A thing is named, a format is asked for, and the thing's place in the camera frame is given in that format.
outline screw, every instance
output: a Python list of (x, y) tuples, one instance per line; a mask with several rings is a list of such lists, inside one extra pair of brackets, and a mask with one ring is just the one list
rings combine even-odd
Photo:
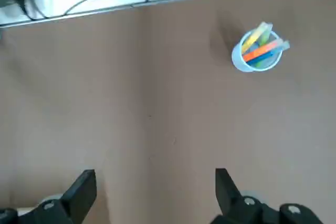
[(251, 198), (245, 198), (244, 201), (247, 205), (254, 205), (255, 204), (254, 200), (251, 199)]
[(288, 210), (292, 213), (292, 214), (300, 214), (301, 211), (298, 207), (296, 206), (288, 206)]
[(47, 210), (47, 209), (49, 209), (49, 208), (52, 208), (53, 206), (54, 206), (54, 202), (53, 202), (53, 201), (50, 202), (50, 203), (47, 203), (47, 204), (44, 205), (44, 210)]

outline cup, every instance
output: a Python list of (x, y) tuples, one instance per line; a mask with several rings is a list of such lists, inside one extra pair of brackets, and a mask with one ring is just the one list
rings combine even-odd
[[(238, 70), (242, 72), (263, 72), (263, 71), (269, 70), (273, 68), (279, 62), (282, 56), (282, 51), (280, 51), (279, 53), (274, 54), (271, 57), (260, 61), (260, 64), (258, 64), (258, 67), (250, 66), (249, 64), (247, 64), (243, 59), (243, 56), (241, 53), (241, 46), (253, 31), (254, 30), (251, 30), (245, 33), (245, 35), (241, 38), (240, 42), (232, 50), (232, 55), (231, 55), (232, 63)], [(280, 37), (274, 31), (271, 31), (270, 36), (269, 36), (269, 42), (275, 39), (279, 39), (279, 38)]]

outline white cup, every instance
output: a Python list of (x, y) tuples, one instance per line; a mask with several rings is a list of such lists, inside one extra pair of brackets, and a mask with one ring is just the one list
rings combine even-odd
[[(282, 51), (281, 51), (267, 59), (264, 59), (260, 62), (260, 66), (258, 66), (258, 68), (247, 64), (243, 59), (243, 56), (241, 53), (241, 46), (253, 31), (254, 30), (251, 30), (245, 33), (245, 35), (241, 38), (240, 42), (232, 50), (232, 55), (231, 55), (232, 63), (233, 65), (235, 65), (235, 67), (238, 70), (242, 72), (263, 72), (263, 71), (269, 70), (273, 68), (279, 62), (282, 56)], [(270, 40), (274, 40), (274, 39), (279, 39), (280, 37), (274, 31), (271, 31), (269, 38)]]

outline yellow pencil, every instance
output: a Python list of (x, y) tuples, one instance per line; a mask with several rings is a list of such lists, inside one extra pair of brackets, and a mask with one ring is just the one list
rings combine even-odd
[(252, 45), (254, 42), (257, 41), (257, 39), (266, 31), (269, 27), (269, 24), (265, 22), (261, 22), (261, 24), (258, 26), (257, 29), (254, 30), (254, 32), (248, 37), (247, 40), (242, 45), (242, 53), (244, 54)]

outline blue pencil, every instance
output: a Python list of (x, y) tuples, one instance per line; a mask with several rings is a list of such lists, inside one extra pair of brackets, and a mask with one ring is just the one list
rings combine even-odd
[(257, 58), (254, 58), (254, 59), (252, 59), (252, 60), (249, 60), (249, 61), (246, 62), (246, 63), (249, 64), (249, 65), (256, 64), (256, 63), (258, 63), (258, 62), (260, 62), (260, 61), (262, 61), (262, 60), (265, 60), (265, 59), (267, 59), (267, 58), (269, 58), (269, 57), (271, 57), (271, 56), (273, 56), (273, 55), (275, 55), (275, 54), (278, 54), (278, 53), (280, 53), (281, 51), (284, 51), (284, 50), (286, 50), (286, 49), (288, 49), (288, 48), (289, 48), (289, 43), (288, 43), (288, 41), (285, 41), (285, 42), (283, 42), (279, 47), (276, 47), (276, 48), (274, 48), (273, 50), (268, 51), (267, 53), (265, 53), (265, 54), (263, 54), (263, 55), (260, 55), (260, 56), (257, 57)]

